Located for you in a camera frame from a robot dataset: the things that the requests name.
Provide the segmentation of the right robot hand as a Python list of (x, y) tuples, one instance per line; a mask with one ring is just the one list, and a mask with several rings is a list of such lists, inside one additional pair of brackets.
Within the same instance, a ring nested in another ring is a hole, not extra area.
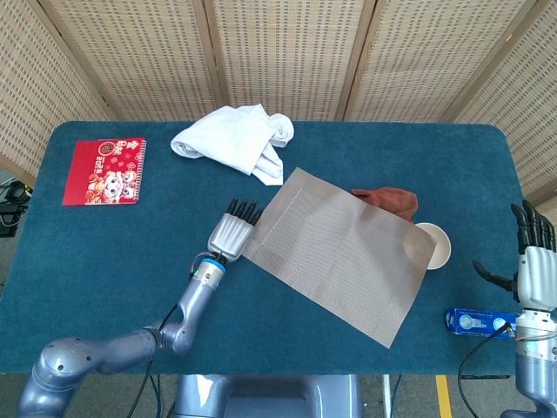
[(556, 229), (526, 199), (511, 210), (517, 222), (516, 274), (509, 280), (477, 260), (473, 268), (482, 279), (511, 292), (521, 307), (551, 313), (556, 309)]

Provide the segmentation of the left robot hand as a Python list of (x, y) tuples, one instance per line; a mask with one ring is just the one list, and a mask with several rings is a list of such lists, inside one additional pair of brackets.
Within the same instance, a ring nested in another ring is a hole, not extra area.
[(208, 251), (218, 262), (232, 263), (242, 255), (264, 210), (257, 200), (231, 200), (208, 239)]

